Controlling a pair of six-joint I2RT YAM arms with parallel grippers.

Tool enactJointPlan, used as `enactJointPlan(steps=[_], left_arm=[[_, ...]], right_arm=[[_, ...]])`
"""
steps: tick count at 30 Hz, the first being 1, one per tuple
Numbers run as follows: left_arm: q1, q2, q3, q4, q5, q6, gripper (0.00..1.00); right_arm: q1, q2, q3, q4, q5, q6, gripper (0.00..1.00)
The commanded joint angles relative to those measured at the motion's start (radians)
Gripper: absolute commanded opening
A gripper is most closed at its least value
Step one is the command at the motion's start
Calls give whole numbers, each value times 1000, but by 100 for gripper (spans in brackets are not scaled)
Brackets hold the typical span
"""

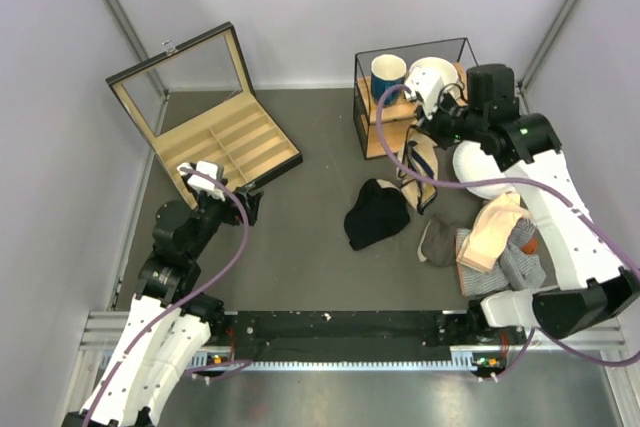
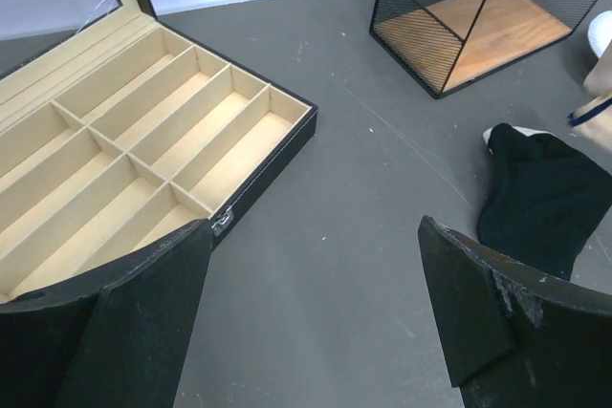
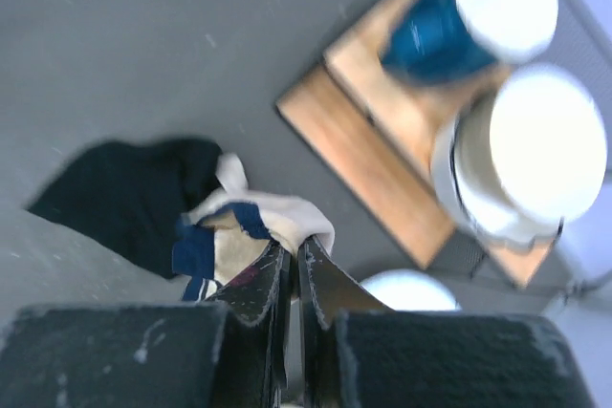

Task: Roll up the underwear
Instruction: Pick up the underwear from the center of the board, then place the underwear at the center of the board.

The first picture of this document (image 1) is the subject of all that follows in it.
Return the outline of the beige underwear navy trim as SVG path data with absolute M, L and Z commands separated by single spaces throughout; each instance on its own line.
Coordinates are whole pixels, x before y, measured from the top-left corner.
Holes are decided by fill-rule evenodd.
M 415 125 L 406 132 L 404 146 L 399 151 L 398 160 L 412 172 L 431 180 L 438 179 L 439 163 L 435 153 L 435 142 L 427 135 L 420 133 Z M 407 203 L 420 215 L 435 200 L 437 188 L 416 180 L 404 171 L 396 170 L 400 190 Z

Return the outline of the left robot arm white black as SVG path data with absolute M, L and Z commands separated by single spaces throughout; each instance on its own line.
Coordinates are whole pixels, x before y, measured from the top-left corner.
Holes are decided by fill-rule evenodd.
M 66 414 L 64 425 L 157 425 L 196 352 L 229 334 L 221 300 L 201 293 L 174 305 L 193 290 L 198 257 L 219 227 L 256 223 L 261 193 L 239 188 L 235 195 L 231 201 L 201 192 L 195 208 L 173 200 L 158 209 L 126 326 L 98 386 L 79 411 Z

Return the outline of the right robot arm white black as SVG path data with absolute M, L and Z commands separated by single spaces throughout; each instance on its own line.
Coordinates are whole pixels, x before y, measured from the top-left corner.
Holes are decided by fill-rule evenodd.
M 597 232 L 549 120 L 521 114 L 510 67 L 479 65 L 464 80 L 446 82 L 438 69 L 415 66 L 405 85 L 421 109 L 420 129 L 439 146 L 473 141 L 494 158 L 532 215 L 555 269 L 554 288 L 485 297 L 466 319 L 474 340 L 490 342 L 515 326 L 564 339 L 617 317 L 638 299 L 638 276 Z

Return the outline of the black underwear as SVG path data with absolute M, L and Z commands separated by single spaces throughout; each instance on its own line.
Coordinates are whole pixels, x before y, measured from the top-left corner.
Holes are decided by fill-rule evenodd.
M 343 225 L 350 247 L 360 251 L 395 236 L 409 222 L 401 191 L 391 182 L 370 178 L 362 185 Z

